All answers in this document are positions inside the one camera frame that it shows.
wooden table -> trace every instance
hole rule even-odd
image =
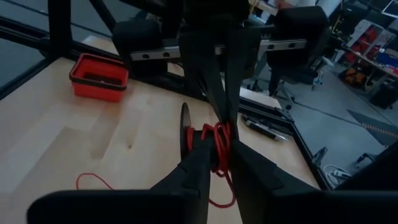
[[[86,44],[114,52],[112,43]],[[60,58],[0,101],[0,223],[25,223],[29,205],[57,190],[74,189],[82,172],[94,172],[115,189],[148,189],[180,162],[179,119],[187,102],[192,124],[216,123],[208,103],[130,80],[121,103],[76,97],[68,79],[74,61]],[[278,106],[264,95],[244,97]],[[238,123],[242,142],[290,174],[318,187],[297,145],[275,142]],[[104,189],[91,177],[83,189]],[[229,202],[224,179],[212,175],[211,198]],[[208,223],[241,223],[238,206],[209,205]]]
[[[398,75],[395,74],[391,69],[387,68],[387,67],[383,67],[380,64],[376,63],[373,60],[368,59],[365,55],[356,52],[352,49],[349,49],[349,51],[351,51],[352,53],[355,54],[355,56],[357,56],[358,60],[364,60],[366,63],[370,64],[373,68],[372,70],[372,74],[370,74],[370,76],[368,78],[371,78],[372,75],[374,74],[374,69],[377,69],[379,71],[381,71],[382,73],[384,73],[385,75],[383,75],[383,77],[381,77],[379,80],[377,80],[372,87],[367,90],[367,96],[368,98],[372,97],[378,90],[379,87],[390,77],[392,77],[393,79],[397,80],[398,79]]]

